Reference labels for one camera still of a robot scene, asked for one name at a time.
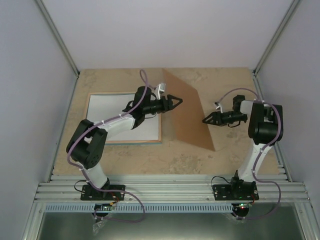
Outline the brown frame backing board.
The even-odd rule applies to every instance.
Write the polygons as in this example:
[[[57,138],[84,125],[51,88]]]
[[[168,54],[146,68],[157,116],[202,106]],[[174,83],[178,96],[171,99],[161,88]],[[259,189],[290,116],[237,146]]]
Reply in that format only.
[[[176,138],[187,144],[214,151],[209,127],[203,123],[205,114],[198,91],[166,69],[162,70],[162,74],[166,92],[182,99],[182,103],[170,111]]]

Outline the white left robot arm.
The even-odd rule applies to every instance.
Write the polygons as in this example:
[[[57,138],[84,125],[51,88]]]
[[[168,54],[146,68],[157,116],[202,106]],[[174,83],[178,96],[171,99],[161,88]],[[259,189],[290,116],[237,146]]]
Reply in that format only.
[[[100,164],[106,142],[119,134],[135,130],[146,120],[147,115],[163,114],[183,103],[182,98],[163,93],[163,84],[159,84],[155,89],[140,86],[133,99],[117,116],[96,122],[87,118],[80,121],[67,144],[66,160],[77,167],[85,177],[86,184],[80,190],[81,200],[123,198],[126,187],[112,185]]]

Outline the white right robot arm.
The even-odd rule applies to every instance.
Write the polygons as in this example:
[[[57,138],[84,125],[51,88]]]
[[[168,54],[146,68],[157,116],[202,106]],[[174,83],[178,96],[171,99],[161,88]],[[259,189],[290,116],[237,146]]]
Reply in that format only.
[[[206,116],[202,122],[218,127],[238,127],[248,123],[248,137],[252,140],[247,157],[226,184],[211,184],[216,201],[255,201],[259,199],[257,173],[268,151],[283,137],[283,107],[269,105],[261,101],[247,100],[244,95],[236,95],[232,100],[232,110],[222,111],[219,102],[217,111]]]

